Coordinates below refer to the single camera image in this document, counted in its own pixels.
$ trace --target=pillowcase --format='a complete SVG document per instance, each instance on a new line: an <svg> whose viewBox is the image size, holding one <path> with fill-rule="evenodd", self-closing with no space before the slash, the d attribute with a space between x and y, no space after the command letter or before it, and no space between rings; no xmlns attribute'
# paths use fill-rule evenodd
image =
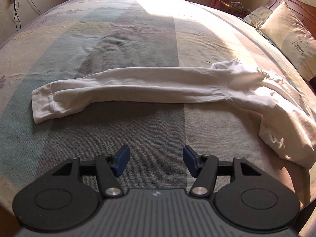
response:
<svg viewBox="0 0 316 237"><path fill-rule="evenodd" d="M274 10L259 30L268 36L307 81L316 76L316 40L286 2Z"/></svg>
<svg viewBox="0 0 316 237"><path fill-rule="evenodd" d="M272 12L273 11L267 7L261 6L244 17L244 20L255 28L261 27L272 14Z"/></svg>

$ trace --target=bedspread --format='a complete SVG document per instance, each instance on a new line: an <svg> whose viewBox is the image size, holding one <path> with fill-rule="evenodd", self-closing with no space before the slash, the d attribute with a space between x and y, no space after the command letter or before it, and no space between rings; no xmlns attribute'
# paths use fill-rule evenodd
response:
<svg viewBox="0 0 316 237"><path fill-rule="evenodd" d="M316 165L278 158L258 137L260 116L225 103L110 101L36 125L31 91L49 82L122 67L211 67L239 58L272 69L316 111L293 65L256 30L224 12L183 0L71 0L39 16L0 47L0 203L70 156L90 160L123 144L124 189L186 188L194 179L182 148L220 160L244 157L299 196L316 198ZM96 188L96 181L84 177ZM219 177L216 189L229 177Z"/></svg>

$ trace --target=white shirt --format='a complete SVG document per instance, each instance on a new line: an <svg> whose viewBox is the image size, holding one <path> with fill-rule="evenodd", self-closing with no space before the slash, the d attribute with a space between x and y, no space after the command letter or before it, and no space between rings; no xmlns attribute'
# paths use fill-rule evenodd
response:
<svg viewBox="0 0 316 237"><path fill-rule="evenodd" d="M101 101L232 102L261 114L259 136L280 158L307 168L316 161L316 123L298 91L275 72L238 59L211 68L120 68L55 81L32 91L34 121L61 118Z"/></svg>

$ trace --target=metal pivot screw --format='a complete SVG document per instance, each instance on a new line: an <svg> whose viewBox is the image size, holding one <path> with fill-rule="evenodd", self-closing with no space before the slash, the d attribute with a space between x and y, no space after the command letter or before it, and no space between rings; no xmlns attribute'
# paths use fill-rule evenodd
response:
<svg viewBox="0 0 316 237"><path fill-rule="evenodd" d="M205 187L195 187L192 189L192 192L195 194L195 195L204 195L207 193L207 189Z"/></svg>
<svg viewBox="0 0 316 237"><path fill-rule="evenodd" d="M121 190L119 188L111 187L105 190L105 193L109 196L118 196L121 194Z"/></svg>

